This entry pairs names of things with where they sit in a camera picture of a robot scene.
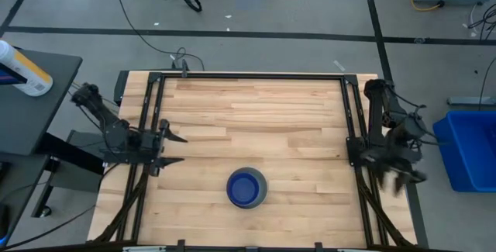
wooden tabletop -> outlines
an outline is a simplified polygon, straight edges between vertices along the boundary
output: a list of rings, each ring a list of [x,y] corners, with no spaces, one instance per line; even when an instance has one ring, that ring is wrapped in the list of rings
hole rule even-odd
[[[147,71],[129,72],[119,117],[132,126],[138,126],[147,77]],[[377,75],[357,77],[367,116],[363,87]],[[164,144],[164,156],[185,161],[149,178],[139,244],[365,247],[338,81],[167,79],[160,118],[188,143]],[[236,208],[227,198],[227,179],[240,167],[255,167],[268,181],[267,198],[255,209]],[[119,210],[128,170],[119,166],[102,182],[88,239]],[[405,194],[384,190],[381,199],[392,222],[416,243]],[[379,243],[373,213],[371,219]]]

blue plastic bin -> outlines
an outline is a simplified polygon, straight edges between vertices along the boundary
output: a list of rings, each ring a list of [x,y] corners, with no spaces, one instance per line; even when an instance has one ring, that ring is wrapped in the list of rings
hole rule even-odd
[[[433,129],[453,190],[496,192],[496,112],[448,112]]]

concrete floor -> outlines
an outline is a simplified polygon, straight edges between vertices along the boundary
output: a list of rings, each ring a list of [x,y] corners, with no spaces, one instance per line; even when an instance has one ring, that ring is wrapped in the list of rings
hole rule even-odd
[[[16,0],[0,0],[0,21]],[[204,12],[192,12],[182,0],[123,0],[138,29],[208,30],[282,33],[333,33],[373,36],[366,0],[201,0]],[[463,27],[471,7],[447,6],[434,12],[415,12],[409,0],[376,0],[385,36],[470,39]],[[489,4],[477,8],[475,19]],[[129,29],[117,0],[25,0],[10,26]],[[171,59],[147,47],[137,36],[6,33],[17,46],[83,57],[76,81],[95,83],[104,96],[112,97],[117,74],[125,69],[160,69]],[[348,73],[381,73],[375,43],[336,40],[218,38],[148,36],[154,46],[175,51],[185,47],[200,56],[208,71],[302,71],[339,72],[339,61]],[[386,44],[398,92],[428,106],[422,114],[428,127],[450,107],[452,95],[478,95],[486,66],[495,47]],[[189,60],[199,69],[196,60]],[[496,93],[488,77],[487,95]],[[96,132],[68,99],[50,132],[67,137],[71,129]],[[418,185],[429,246],[439,249],[489,251],[494,249],[496,195],[454,192],[437,147],[425,147],[418,168],[428,181]],[[48,204],[53,215],[31,219],[26,210],[10,243],[17,243],[62,223],[91,206],[96,195],[54,190]],[[29,243],[45,247],[82,243],[91,213],[55,233]]]

yellow cable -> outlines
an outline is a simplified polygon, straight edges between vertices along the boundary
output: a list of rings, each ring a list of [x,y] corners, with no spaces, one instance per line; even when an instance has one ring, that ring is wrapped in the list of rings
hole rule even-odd
[[[441,6],[441,5],[439,5],[439,4],[438,4],[438,5],[435,5],[435,6],[433,6],[433,7],[423,9],[423,8],[419,8],[419,7],[417,7],[417,6],[415,5],[415,3],[413,2],[413,0],[410,0],[410,4],[412,4],[412,7],[413,7],[415,10],[419,11],[419,12],[429,12],[429,11],[433,11],[433,10],[435,10],[435,9],[437,9],[437,8],[439,8],[439,7]]]

white bottle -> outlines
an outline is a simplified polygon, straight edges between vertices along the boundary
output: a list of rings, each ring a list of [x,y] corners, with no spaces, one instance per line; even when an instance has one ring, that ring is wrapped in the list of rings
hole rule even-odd
[[[29,96],[41,96],[52,88],[53,79],[49,74],[3,40],[0,40],[0,63],[26,78],[25,84],[14,86]]]

